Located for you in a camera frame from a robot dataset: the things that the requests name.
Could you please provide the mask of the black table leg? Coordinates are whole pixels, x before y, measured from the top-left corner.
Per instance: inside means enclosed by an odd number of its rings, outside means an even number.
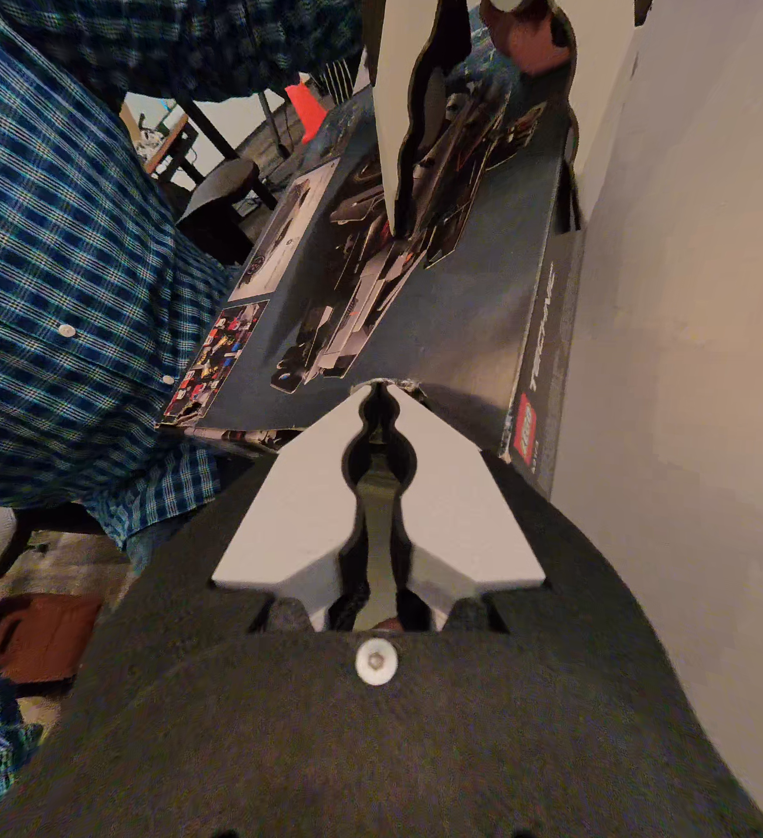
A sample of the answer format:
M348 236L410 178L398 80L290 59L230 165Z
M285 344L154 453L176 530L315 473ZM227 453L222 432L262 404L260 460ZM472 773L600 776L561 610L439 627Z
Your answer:
M262 205L269 210L274 210L278 205L277 199L271 193L268 186L261 180L261 172L256 162L236 151L190 96L179 93L175 95L175 101L184 111L188 121L194 124L196 131L204 136L222 155L224 161L250 164L249 168L252 176L251 191L259 198Z

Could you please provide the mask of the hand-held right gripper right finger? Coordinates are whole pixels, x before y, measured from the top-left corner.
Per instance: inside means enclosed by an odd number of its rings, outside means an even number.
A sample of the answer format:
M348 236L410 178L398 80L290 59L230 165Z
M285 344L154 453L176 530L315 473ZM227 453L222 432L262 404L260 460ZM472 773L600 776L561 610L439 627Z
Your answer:
M397 385L385 385L397 617L433 630L463 600L540 588L546 573L481 450Z

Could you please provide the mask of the dark lego set box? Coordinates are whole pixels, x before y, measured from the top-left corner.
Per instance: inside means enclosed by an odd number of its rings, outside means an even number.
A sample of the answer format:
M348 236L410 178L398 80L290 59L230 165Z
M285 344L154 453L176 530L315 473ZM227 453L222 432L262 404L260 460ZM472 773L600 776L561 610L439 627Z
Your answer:
M539 79L471 11L412 233L387 223L369 90L333 110L158 425L276 448L365 383L399 385L541 494L553 471L584 233L567 68Z

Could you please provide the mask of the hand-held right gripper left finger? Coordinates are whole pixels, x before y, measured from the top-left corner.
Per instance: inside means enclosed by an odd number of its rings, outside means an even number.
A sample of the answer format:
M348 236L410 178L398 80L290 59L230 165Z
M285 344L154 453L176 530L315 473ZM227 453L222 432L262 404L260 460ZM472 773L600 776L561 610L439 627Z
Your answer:
M343 592L339 555L357 528L347 453L372 394L361 385L282 448L213 572L217 587L296 599L325 628Z

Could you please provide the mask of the black round stool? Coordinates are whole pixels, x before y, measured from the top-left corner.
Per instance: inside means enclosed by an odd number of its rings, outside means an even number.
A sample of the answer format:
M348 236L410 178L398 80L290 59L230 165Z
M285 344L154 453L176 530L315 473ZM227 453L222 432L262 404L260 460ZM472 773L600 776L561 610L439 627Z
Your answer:
M193 191L176 226L200 251L226 267L242 266L253 245L235 206L259 185L250 158L222 162Z

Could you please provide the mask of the person's left forearm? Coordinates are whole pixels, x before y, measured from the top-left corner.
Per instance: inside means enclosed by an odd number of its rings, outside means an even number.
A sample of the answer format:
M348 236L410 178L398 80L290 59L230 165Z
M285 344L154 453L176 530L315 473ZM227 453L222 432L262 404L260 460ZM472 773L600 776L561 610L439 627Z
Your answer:
M278 91L363 46L352 1L6 1L0 18L109 106Z

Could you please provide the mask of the orange traffic cone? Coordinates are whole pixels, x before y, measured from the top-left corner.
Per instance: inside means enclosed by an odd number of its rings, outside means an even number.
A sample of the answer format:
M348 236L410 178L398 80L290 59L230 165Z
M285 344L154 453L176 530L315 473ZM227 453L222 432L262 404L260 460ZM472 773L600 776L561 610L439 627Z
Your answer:
M302 143L309 144L318 134L327 110L304 81L285 88L285 94L303 127Z

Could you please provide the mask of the person's left hand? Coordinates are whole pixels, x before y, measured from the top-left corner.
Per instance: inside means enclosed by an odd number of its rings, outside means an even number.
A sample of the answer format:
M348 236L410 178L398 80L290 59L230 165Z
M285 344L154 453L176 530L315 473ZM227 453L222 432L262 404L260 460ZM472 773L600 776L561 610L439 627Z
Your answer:
M530 1L518 12L502 13L494 2L481 1L479 13L496 51L523 74L539 77L570 63L570 38L550 2Z

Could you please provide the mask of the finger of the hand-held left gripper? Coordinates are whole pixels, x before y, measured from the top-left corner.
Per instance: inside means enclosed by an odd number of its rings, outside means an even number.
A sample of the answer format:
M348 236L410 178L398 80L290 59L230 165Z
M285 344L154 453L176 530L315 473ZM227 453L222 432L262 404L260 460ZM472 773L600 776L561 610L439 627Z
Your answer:
M593 215L603 188L637 56L633 1L564 1L555 6L574 43L567 94L574 130L569 153L578 207Z
M371 87L389 229L409 236L441 3L371 2Z

